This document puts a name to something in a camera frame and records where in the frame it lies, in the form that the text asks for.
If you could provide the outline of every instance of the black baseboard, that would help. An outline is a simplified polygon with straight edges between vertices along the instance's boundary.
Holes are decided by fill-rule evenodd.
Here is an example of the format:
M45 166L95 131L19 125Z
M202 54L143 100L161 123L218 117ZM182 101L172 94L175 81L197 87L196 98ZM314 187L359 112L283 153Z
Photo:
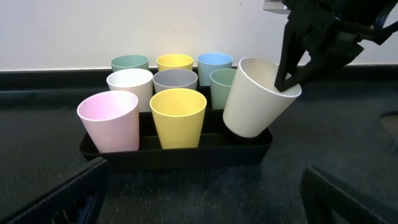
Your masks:
M60 70L34 72L0 72L0 90L48 90L106 87L106 70ZM318 81L398 81L397 65L350 65L321 77Z

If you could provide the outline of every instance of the pink cup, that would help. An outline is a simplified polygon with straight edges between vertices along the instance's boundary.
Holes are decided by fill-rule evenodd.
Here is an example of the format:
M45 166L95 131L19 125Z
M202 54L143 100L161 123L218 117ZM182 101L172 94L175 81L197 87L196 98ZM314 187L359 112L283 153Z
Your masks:
M139 147L138 98L128 91L95 94L77 108L99 152L135 151Z

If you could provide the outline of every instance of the yellow cup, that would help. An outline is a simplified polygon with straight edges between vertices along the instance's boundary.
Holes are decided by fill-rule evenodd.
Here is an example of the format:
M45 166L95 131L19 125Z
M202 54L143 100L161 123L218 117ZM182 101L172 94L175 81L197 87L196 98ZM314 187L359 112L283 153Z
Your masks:
M157 68L160 72L174 68L182 68L192 71L193 58L183 54L168 54L160 56L156 62Z
M184 88L152 97L150 108L163 149L198 147L206 104L201 93Z

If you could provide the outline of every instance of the cup rim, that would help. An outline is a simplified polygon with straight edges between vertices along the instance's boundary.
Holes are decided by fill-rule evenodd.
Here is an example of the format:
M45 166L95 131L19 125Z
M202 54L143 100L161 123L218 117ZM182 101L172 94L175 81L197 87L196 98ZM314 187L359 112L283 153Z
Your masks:
M208 55L208 54L217 54L217 55L228 56L228 57L230 58L230 61L227 62L227 63L206 63L206 62L204 62L204 61L202 61L202 60L199 60L199 57L200 57L200 56ZM198 62L204 63L204 64L206 64L206 65L226 65L226 64L232 63L232 62L234 61L234 58L233 58L232 56L228 55L228 54L218 53L218 52L210 52L210 53L204 53L204 54L199 55L199 56L197 57L197 60L198 60Z
M134 70L145 71L145 73L150 74L151 77L150 78L148 77L149 78L148 80L146 80L144 83L140 83L138 85L120 86L120 85L115 85L115 84L109 82L109 79L112 76L116 76L116 75L119 75L119 73L124 73L124 72L133 72ZM143 68L128 68L128 69L119 70L117 72L113 72L110 75L108 75L108 77L106 77L106 83L108 85L111 85L111 86L114 86L114 87L117 87L117 88L130 88L130 87L137 87L137 86L145 85L146 83L149 83L153 78L154 78L154 74L152 74L152 72L150 72L149 70L146 70L146 69L143 69Z
M138 64L138 65L133 65L133 67L141 66L141 65L143 65L145 63L148 63L148 61L149 61L149 59L147 57L143 56L143 55L122 55L122 56L118 56L118 57L112 59L111 60L111 65L115 66L115 67L118 67L118 68L130 68L130 67L132 67L132 66L119 66L119 65L113 64L113 60L116 60L116 59L119 59L119 58L122 58L122 57L126 57L126 56L140 56L140 57L144 57L144 58L147 59L144 63Z
M84 117L83 115L80 114L80 112L79 112L80 107L83 105L84 102L86 102L86 101L89 100L90 98L96 97L96 96L98 96L98 95L105 95L105 94L114 93L114 92L116 92L116 93L117 93L117 92L123 92L123 94L128 94L128 95L133 96L133 98L135 99L135 102L136 102L136 103L133 105L133 107L131 108L131 110L129 110L129 111L127 111L126 113L123 113L123 114L121 114L121 115L119 115L119 116L116 116L116 117L114 117L114 118L109 118L109 119L89 119L89 118L86 118L86 117ZM86 120L86 121L102 122L102 121L111 121L111 120L114 120L114 119L117 119L117 118L121 118L121 117L123 117L124 115L126 115L126 114L130 113L131 111L133 111L134 109L136 109L137 106L138 106L138 97L137 97L135 94L133 94L133 93L131 93L131 92L129 92L129 91L124 91L124 90L110 90L110 91L104 91L104 92L101 92L101 93L97 93L97 94L94 94L94 95L92 95L92 96L89 96L89 97L85 98L85 99L79 104L79 106L77 107L76 112L77 112L77 115L80 117L80 119L84 119L84 120Z
M235 70L235 72L236 72L238 69L235 69L235 68L221 68L221 69L214 70L214 71L212 71L212 72L210 73L210 80L211 80L211 81L213 81L213 82L215 82L215 83L217 83L217 84L219 84L219 85L221 85L221 86L231 87L232 85L225 85L225 84L216 82L216 81L213 79L213 77L212 77L211 75L212 75L214 72L218 71L218 70Z
M185 64L185 65L165 65L165 64L159 63L159 59L162 58L162 57L166 57L166 56L176 56L176 55L188 57L188 58L190 59L191 62L190 62L190 63L187 63L187 64ZM167 55L162 55L162 56L158 57L158 58L156 59L156 63L157 63L158 65L165 66L165 67L178 68L178 67L187 66L187 65L192 64L192 63L193 63L193 58L192 58L191 56L189 56L189 55L186 55L186 54L167 54Z
M162 73L162 72L167 72L167 71L170 71L170 70L184 70L184 71L188 71L189 73L191 73L191 74L193 74L193 75L195 76L195 80L194 80L193 82L189 83L189 84L182 85L182 86L166 86L166 85L159 84L157 81L155 81L155 76L156 76L157 74ZM167 88L170 88L170 87L172 87L172 88L183 88L183 87L185 87L185 86L189 86L189 85L191 85L191 84L197 82L197 81L198 81L198 75L197 75L195 72L191 71L191 70L187 70L187 69L183 69L183 68L173 68L173 69L168 69L168 70L164 70L164 71L157 72L157 73L154 75L154 77L153 77L153 81L154 81L154 83L156 83L156 85L159 85L159 86L162 86L162 87L167 87Z
M243 68L242 68L242 65L241 65L241 64L242 64L242 61L243 61L243 60L246 60L246 59L257 59L257 60L262 60L262 61L265 61L265 62L271 63L271 64L274 64L274 63L271 62L271 61L265 60L265 59L254 58L254 57L245 57L245 58L242 58L242 59L239 61L239 67L238 67L238 69L240 69L240 71L242 71L243 75L244 75L246 78L248 78L252 83L254 83L255 85L257 85L258 87L260 87L260 88L262 88L263 90L266 90L266 91L268 91L268 92L270 92L270 93L273 93L273 94L275 94L275 95L282 96L282 97L285 97L285 98L296 98L296 97L298 97L298 96L301 95L301 93L302 93L302 88L301 88L301 85L300 85L300 84L297 84L297 85L300 87L300 92L297 93L297 94L294 95L294 96L292 96L292 95L284 95L283 93L277 93L277 92L274 92L274 91L272 91L272 90L269 90L269 89L263 87L262 85L258 84L258 83L255 82L252 78L250 78L249 75L247 75L246 72L244 72L244 70L243 70Z
M205 105L204 105L202 108L200 108L200 110L198 110L198 111L196 111L196 112L194 112L194 113L191 113L191 114L186 114L186 115L169 115L169 114L161 113L161 112L159 112L159 111L157 111L157 110L154 109L154 107L152 106L152 100L156 97L156 95L158 95L158 94L165 94L165 92L167 92L167 91L177 91L177 90L194 91L196 94L199 94L199 95L205 100ZM150 99L149 106L150 106L150 108L151 108L152 111L154 111L154 112L156 112L157 114L160 114L160 115L162 115L162 116L167 116L167 117L169 117L169 118L184 118L184 117L188 117L188 116L192 116L192 115L195 115L195 114L197 114L197 113L200 113L201 111L203 111L204 109L206 109L207 100L206 100L206 97L203 96L203 94L199 93L198 91L191 90L191 89L187 89L187 88L171 88L171 89L163 90L163 91L160 91L160 92L156 93L156 94Z

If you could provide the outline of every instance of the white wall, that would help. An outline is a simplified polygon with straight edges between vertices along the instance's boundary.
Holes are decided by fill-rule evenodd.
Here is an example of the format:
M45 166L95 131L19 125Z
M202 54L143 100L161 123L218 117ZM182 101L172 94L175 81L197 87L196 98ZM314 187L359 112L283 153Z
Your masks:
M205 52L279 62L286 16L263 0L0 0L0 70L109 68L120 55ZM398 20L394 10L389 23ZM398 63L398 35L355 64Z

